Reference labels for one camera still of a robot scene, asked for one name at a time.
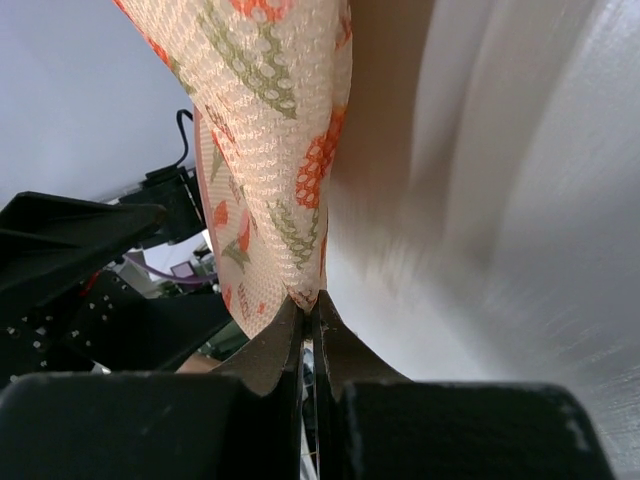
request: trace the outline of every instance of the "floral fabric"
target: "floral fabric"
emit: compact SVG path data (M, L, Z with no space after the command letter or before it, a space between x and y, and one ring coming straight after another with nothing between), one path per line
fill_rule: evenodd
M326 189L351 84L347 0L114 0L193 100L207 226L252 337L325 286Z

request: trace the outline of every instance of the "patterned cloth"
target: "patterned cloth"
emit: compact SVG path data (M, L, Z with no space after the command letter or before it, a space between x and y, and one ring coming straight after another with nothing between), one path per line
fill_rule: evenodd
M327 183L351 84L348 0L114 0L197 107L225 302L249 337L325 286Z

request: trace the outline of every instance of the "white wall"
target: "white wall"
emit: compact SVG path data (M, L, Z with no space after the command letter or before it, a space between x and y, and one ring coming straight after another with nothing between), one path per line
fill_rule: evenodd
M354 0L329 289L419 379L543 380L640 476L640 5Z
M182 154L191 103L129 20L110 0L54 3L0 1L0 206L99 198Z

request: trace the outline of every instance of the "gray wall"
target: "gray wall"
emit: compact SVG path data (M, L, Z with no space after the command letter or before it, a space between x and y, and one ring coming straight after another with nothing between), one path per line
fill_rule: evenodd
M0 205L100 198L182 154L191 103L111 1L0 0L0 45Z

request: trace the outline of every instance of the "black cable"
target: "black cable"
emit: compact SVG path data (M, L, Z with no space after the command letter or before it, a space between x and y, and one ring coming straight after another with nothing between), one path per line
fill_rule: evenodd
M184 162L185 158L187 158L187 155L189 154L189 141L187 140L187 135L184 133L184 124L182 123L182 117L184 116L193 122L193 114L189 110L182 108L176 112L176 123L178 124L178 130L180 130L180 136L182 137L182 143L184 144L184 153L178 161L174 163L174 166L176 167Z

